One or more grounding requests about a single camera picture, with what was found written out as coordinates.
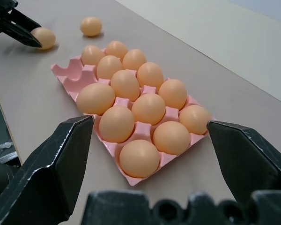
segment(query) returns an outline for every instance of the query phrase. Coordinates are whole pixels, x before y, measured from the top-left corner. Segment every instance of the egg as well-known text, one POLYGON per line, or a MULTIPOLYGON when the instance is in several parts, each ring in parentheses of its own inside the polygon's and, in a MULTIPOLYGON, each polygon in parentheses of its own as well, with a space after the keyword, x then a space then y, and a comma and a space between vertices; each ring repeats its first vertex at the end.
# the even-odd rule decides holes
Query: egg
POLYGON ((159 91, 159 96, 164 99, 166 106, 181 109, 187 99, 185 85, 180 80, 168 79, 165 81, 159 91))
POLYGON ((117 57, 113 55, 104 56, 97 66, 97 78, 110 80, 117 71, 122 69, 122 63, 117 57))
POLYGON ((139 49, 132 49, 123 58, 123 68, 138 70, 142 64, 146 63, 144 53, 139 49))
POLYGON ((94 45, 86 46, 81 53, 81 60, 84 65, 97 66, 100 60, 105 56, 100 48, 94 45))
POLYGON ((101 115, 112 107, 115 97, 111 86, 105 83, 93 83, 79 92, 76 104, 82 113, 101 115))
POLYGON ((207 123, 212 119, 211 113, 199 105, 190 105, 179 114, 179 122, 189 133, 203 135, 207 131, 207 123))
POLYGON ((140 87, 147 85, 156 87, 159 90, 163 83, 163 71, 156 63, 146 62, 137 71, 137 80, 140 87))
POLYGON ((156 128, 153 133, 153 143, 161 152, 180 155, 189 146, 190 134, 181 123, 168 121, 156 128))
POLYGON ((131 111, 135 121, 155 125, 165 114, 165 103, 157 94, 145 94, 134 102, 131 111))
POLYGON ((145 178, 153 174, 160 161, 156 147, 145 140, 135 140, 126 144, 120 152, 119 164, 129 176, 145 178))
POLYGON ((100 119, 100 136, 107 142, 122 143, 133 132, 134 123, 133 114, 128 108, 113 106, 100 119))
POLYGON ((106 49, 106 55, 114 55, 123 61, 124 56, 127 54, 128 48, 120 41, 112 41, 110 42, 106 49))
POLYGON ((52 30, 45 27, 37 27, 31 31, 31 34, 42 44, 41 50, 52 48, 56 38, 52 30))
POLYGON ((102 29, 102 22, 99 18, 89 16, 85 17, 80 24, 81 32, 86 36, 96 36, 100 34, 102 29))
POLYGON ((129 70, 116 72, 111 78, 111 87, 117 97, 128 98, 132 102, 140 96, 139 83, 135 75, 129 70))

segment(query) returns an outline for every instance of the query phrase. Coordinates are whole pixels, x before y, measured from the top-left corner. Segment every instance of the table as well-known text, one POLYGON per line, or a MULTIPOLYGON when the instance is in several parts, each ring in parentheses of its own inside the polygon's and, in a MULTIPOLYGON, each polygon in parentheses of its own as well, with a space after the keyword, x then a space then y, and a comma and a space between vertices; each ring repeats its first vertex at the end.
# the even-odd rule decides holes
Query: table
MULTIPOLYGON (((252 127, 281 151, 280 101, 119 3, 22 0, 18 10, 52 29, 59 44, 50 52, 38 52, 0 34, 0 104, 23 162, 60 122, 80 115, 50 65, 65 67, 87 44, 103 48, 113 40, 126 43, 130 49, 140 48, 148 61, 163 68, 165 77, 182 80, 188 92, 218 120, 252 127), (100 37, 83 37, 79 31, 81 19, 89 15, 101 18, 104 34, 100 37)), ((93 135, 74 214, 63 224, 79 224, 88 193, 102 189, 143 190, 151 204, 172 198, 185 206, 187 196, 195 191, 208 192, 216 201, 233 198, 209 137, 146 181, 130 187, 93 135)))
POLYGON ((281 0, 116 1, 281 101, 281 0))

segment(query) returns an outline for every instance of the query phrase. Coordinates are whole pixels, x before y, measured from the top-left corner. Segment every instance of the egg tray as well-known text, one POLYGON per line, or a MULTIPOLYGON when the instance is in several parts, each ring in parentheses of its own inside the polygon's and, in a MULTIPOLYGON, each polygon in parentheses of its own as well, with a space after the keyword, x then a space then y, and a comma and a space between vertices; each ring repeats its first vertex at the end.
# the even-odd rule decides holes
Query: egg tray
MULTIPOLYGON (((83 65, 81 61, 81 56, 77 56, 70 59, 70 63, 67 68, 62 68, 58 66, 57 64, 53 64, 51 66, 51 70, 54 73, 54 75, 58 78, 58 80, 62 83, 63 87, 65 88, 66 92, 71 96, 71 98, 76 102, 78 93, 86 86, 92 84, 92 83, 106 83, 110 85, 110 80, 105 79, 97 79, 96 78, 96 66, 91 65, 83 65)), ((157 90, 155 87, 149 87, 144 86, 140 88, 140 95, 144 95, 147 93, 157 93, 157 90)), ((131 102, 127 98, 120 98, 116 97, 114 106, 115 105, 121 105, 125 106, 129 109, 132 108, 133 102, 131 102)), ((191 96, 187 97, 186 103, 183 108, 189 106, 189 105, 200 105, 194 98, 191 96)), ((102 140, 100 133, 99 133, 99 122, 101 119, 100 115, 94 115, 94 127, 93 130, 98 136, 99 140, 103 143, 103 145, 106 147, 106 149, 109 151, 111 156, 113 157, 118 169, 123 174, 124 177, 126 177, 128 183, 131 186, 136 185, 137 183, 141 182, 142 180, 145 180, 146 178, 134 178, 128 176, 120 167, 119 164, 119 154, 122 150, 122 148, 129 142, 137 139, 146 140, 149 142, 152 142, 152 136, 153 132, 157 128, 158 125, 167 122, 167 121, 177 121, 179 122, 179 110, 171 107, 167 107, 165 109, 165 115, 162 118, 162 120, 157 123, 156 125, 151 125, 147 123, 142 122, 136 122, 134 126, 134 130, 132 135, 123 143, 115 143, 115 142, 107 142, 102 140)), ((196 142, 201 140, 204 135, 196 135, 190 133, 190 144, 188 146, 188 149, 194 145, 196 142)), ((159 152, 160 154, 160 163, 155 172, 160 170, 163 166, 168 164, 170 161, 172 161, 174 158, 177 157, 177 155, 169 155, 164 152, 159 152)))

